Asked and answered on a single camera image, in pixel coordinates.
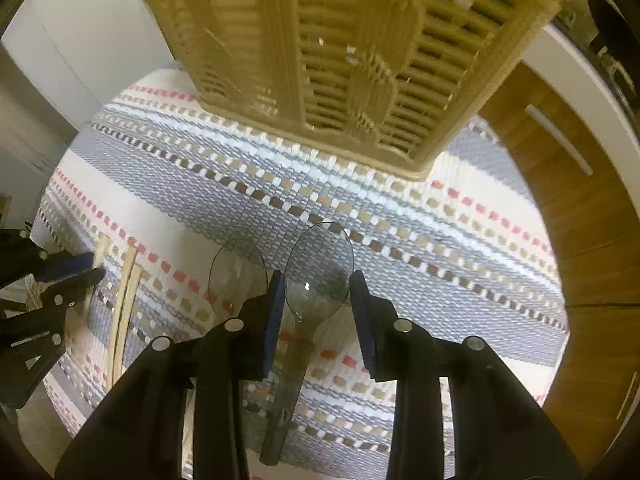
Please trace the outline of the wooden chopstick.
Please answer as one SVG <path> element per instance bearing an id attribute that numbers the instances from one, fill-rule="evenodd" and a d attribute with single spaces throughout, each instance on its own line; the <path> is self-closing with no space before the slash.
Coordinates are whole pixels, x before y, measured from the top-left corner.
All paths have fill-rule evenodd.
<path id="1" fill-rule="evenodd" d="M 129 246 L 122 264 L 122 274 L 120 274 L 119 288 L 116 294 L 116 300 L 114 303 L 112 325 L 110 331 L 110 339 L 108 340 L 107 350 L 107 371 L 106 371 L 106 391 L 110 391 L 114 382 L 114 366 L 117 346 L 117 334 L 119 329 L 119 323 L 122 320 L 122 307 L 124 306 L 124 300 L 126 296 L 127 285 L 130 277 L 132 267 L 134 266 L 134 259 L 136 258 L 137 248 Z"/>
<path id="2" fill-rule="evenodd" d="M 132 310 L 134 310 L 134 300 L 136 300 L 137 289 L 140 283 L 140 278 L 143 273 L 141 266 L 137 264 L 131 270 L 126 296 L 124 300 L 124 306 L 122 307 L 122 320 L 119 323 L 119 329 L 117 334 L 117 346 L 114 366 L 114 382 L 113 385 L 122 376 L 122 368 L 124 367 L 124 353 L 126 348 L 127 333 L 129 330 L 129 323 Z"/>
<path id="3" fill-rule="evenodd" d="M 94 252 L 94 256 L 92 260 L 93 269 L 102 268 L 105 254 L 107 252 L 107 249 L 110 248 L 111 244 L 112 244 L 112 241 L 110 237 L 103 232 L 99 232 L 98 244 L 96 245 L 96 251 Z M 91 299 L 92 299 L 95 288 L 96 286 L 91 285 L 87 289 L 84 301 L 82 302 L 80 307 L 77 307 L 75 309 L 78 322 L 81 322 L 84 325 L 88 325 L 88 310 L 91 304 Z"/>

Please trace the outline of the clear plastic spoon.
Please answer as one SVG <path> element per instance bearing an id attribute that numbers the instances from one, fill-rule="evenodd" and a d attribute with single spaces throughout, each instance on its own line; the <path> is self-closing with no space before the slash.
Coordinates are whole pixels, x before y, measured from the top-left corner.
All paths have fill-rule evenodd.
<path id="1" fill-rule="evenodd" d="M 229 238 L 218 249 L 208 274 L 208 301 L 214 325 L 237 316 L 247 299 L 262 296 L 268 273 L 258 247 L 248 237 Z"/>
<path id="2" fill-rule="evenodd" d="M 293 336 L 260 451 L 259 459 L 267 466 L 277 465 L 281 456 L 314 351 L 314 333 L 346 301 L 353 270 L 352 243 L 337 222 L 321 222 L 306 229 L 288 257 L 285 299 L 293 318 Z"/>

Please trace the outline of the beige plastic utensil basket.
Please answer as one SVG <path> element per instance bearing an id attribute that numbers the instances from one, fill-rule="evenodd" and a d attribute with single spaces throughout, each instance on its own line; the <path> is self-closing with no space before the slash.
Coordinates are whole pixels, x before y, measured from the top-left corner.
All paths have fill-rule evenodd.
<path id="1" fill-rule="evenodd" d="M 206 110 L 419 180 L 566 0 L 144 0 Z"/>

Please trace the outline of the striped woven table mat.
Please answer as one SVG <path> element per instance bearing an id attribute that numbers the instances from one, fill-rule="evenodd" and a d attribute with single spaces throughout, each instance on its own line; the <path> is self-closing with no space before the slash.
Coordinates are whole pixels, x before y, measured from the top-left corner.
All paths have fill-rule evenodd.
<path id="1" fill-rule="evenodd" d="M 417 181 L 207 113 L 186 71 L 85 124 L 32 239 L 79 260 L 60 479 L 578 479 L 539 206 L 475 118 Z"/>

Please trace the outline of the wooden base cabinet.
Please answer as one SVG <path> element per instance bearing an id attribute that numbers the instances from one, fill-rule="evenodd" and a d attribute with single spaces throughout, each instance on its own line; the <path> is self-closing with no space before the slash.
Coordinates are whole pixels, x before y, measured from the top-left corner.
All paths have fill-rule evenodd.
<path id="1" fill-rule="evenodd" d="M 547 228 L 570 340 L 544 409 L 591 470 L 639 387 L 639 219 L 596 137 L 525 64 L 480 116 L 514 159 Z"/>

